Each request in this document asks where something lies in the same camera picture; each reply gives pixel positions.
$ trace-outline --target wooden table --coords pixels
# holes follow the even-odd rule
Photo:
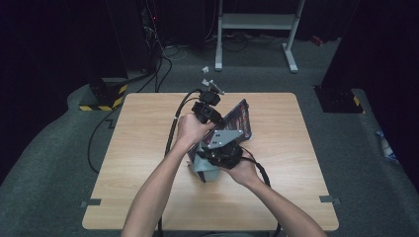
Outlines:
[[[186,94],[126,96],[83,226],[122,229],[130,204],[164,155],[173,116]],[[339,223],[296,97],[290,93],[227,93],[216,109],[226,115],[242,99],[249,104],[253,137],[249,149],[270,177],[272,188],[312,216],[324,230]],[[190,112],[187,104],[183,114]],[[274,230],[277,221],[251,192],[221,172],[202,183],[185,156],[163,213],[164,230]]]

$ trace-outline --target gray carpet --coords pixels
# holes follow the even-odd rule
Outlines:
[[[366,110],[361,115],[325,114],[315,96],[338,46],[318,47],[296,41],[293,55],[299,72],[291,74],[278,43],[248,45],[224,51],[221,72],[213,71],[214,50],[181,47],[171,56],[173,68],[160,92],[188,92],[213,79],[225,92],[292,92],[296,94],[340,222],[329,236],[419,236],[419,197],[400,165],[382,157],[375,135],[379,129],[368,99],[354,90]],[[226,43],[229,49],[243,44]],[[176,48],[166,50],[167,55]],[[209,73],[202,68],[208,66]],[[163,61],[160,78],[169,68]],[[129,84],[137,91],[147,80]],[[87,87],[68,97],[68,112],[34,138],[0,188],[0,236],[119,236],[119,230],[86,230],[85,208],[97,175],[87,163],[95,126],[107,112],[81,112],[78,103]],[[154,81],[142,93],[153,93]],[[114,122],[119,111],[111,115]],[[104,122],[91,144],[93,165],[100,169],[113,130]],[[191,233],[168,233],[185,236]]]

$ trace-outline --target dark background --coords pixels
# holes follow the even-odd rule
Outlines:
[[[68,2],[73,9],[85,9],[82,1]],[[98,6],[104,6],[105,1],[97,2]],[[214,3],[183,0],[178,2],[179,11],[171,11],[176,7],[175,1],[169,2],[148,1],[155,3],[162,38],[189,39],[189,43],[202,45],[210,28]],[[285,13],[292,12],[296,6],[294,0],[225,2],[225,12]],[[2,1],[0,4],[3,102],[0,178],[3,181],[38,132],[66,112],[67,96],[88,81],[78,64],[79,58],[70,49],[65,1]],[[323,86],[366,91],[379,124],[417,189],[418,9],[414,1],[407,0],[306,1],[296,35],[298,40],[310,40],[312,36],[324,41],[343,37]],[[95,12],[108,19],[106,8],[98,7]],[[191,17],[179,18],[179,14],[191,14]],[[115,44],[112,24],[105,20],[103,28],[92,28],[83,35],[89,46],[99,52],[108,50],[106,45]],[[185,21],[193,24],[187,32],[182,32]],[[104,29],[109,36],[98,39],[98,31]],[[100,61],[105,68],[121,69],[115,61],[103,58]]]

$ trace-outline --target right hand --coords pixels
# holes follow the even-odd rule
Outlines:
[[[246,150],[243,150],[243,157],[253,159]],[[256,173],[255,164],[247,160],[240,160],[240,162],[231,170],[225,168],[221,168],[221,170],[229,174],[237,184],[244,187],[249,187],[252,184],[262,182]]]

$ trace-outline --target metal stand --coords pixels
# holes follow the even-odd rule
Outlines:
[[[223,14],[222,0],[219,0],[218,30],[215,53],[215,71],[222,70],[222,29],[260,29],[260,30],[289,30],[290,36],[287,43],[283,43],[290,71],[297,73],[291,47],[301,18],[305,0],[300,0],[295,14]]]

